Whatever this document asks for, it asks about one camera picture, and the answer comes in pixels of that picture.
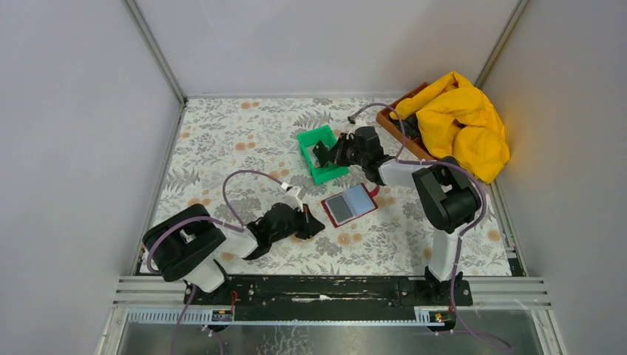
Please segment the dark grey credit card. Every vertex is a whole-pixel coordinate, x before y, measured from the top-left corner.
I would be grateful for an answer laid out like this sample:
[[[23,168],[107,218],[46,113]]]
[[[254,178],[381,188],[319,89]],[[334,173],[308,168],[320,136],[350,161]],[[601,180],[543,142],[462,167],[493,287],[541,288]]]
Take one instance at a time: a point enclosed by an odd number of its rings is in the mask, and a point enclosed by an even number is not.
[[[316,160],[316,166],[319,168],[327,167],[333,158],[331,151],[322,141],[318,141],[313,146],[312,153]]]

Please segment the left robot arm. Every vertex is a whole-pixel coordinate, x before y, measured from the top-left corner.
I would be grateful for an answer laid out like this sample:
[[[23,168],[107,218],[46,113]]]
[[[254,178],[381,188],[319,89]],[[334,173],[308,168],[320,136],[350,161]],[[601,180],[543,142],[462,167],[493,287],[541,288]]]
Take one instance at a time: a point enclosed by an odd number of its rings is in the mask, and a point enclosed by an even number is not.
[[[213,218],[197,203],[149,229],[142,244],[151,273],[166,282],[191,283],[210,303],[219,304],[227,299],[230,286],[216,256],[227,253],[256,260],[281,240],[292,236],[308,240],[324,229],[306,204],[275,203],[262,217],[239,228]]]

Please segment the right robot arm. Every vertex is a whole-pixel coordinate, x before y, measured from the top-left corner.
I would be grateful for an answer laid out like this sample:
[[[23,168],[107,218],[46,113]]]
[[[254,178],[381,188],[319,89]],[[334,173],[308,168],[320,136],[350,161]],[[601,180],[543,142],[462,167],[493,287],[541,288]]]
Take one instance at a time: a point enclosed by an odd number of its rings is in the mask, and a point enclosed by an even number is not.
[[[400,160],[384,153],[379,136],[371,126],[342,133],[332,148],[318,143],[313,154],[324,167],[358,166],[366,178],[379,186],[414,189],[427,220],[437,231],[424,284],[424,295],[441,305],[453,295],[451,279],[459,273],[460,238],[486,212],[486,196],[478,181],[452,156],[436,160]]]

